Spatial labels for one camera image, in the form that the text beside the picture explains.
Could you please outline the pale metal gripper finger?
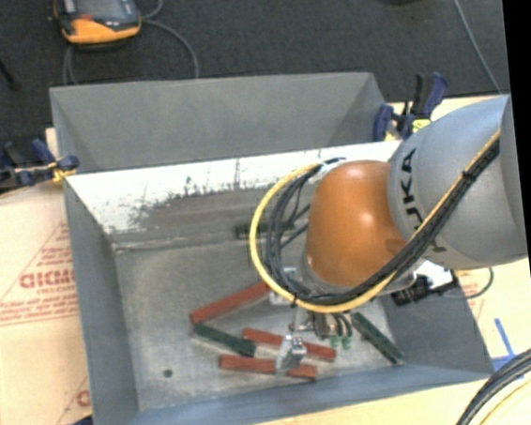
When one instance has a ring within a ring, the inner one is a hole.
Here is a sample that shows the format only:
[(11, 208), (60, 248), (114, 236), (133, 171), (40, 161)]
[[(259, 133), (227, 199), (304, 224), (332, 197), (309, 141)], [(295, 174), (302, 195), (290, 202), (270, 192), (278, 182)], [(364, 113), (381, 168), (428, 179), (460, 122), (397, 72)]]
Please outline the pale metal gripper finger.
[(293, 336), (285, 335), (282, 337), (281, 345), (275, 357), (276, 374), (284, 374), (293, 368)]
[(290, 336), (287, 338), (287, 344), (286, 368), (295, 369), (301, 365), (302, 360), (308, 354), (308, 349), (301, 337)]

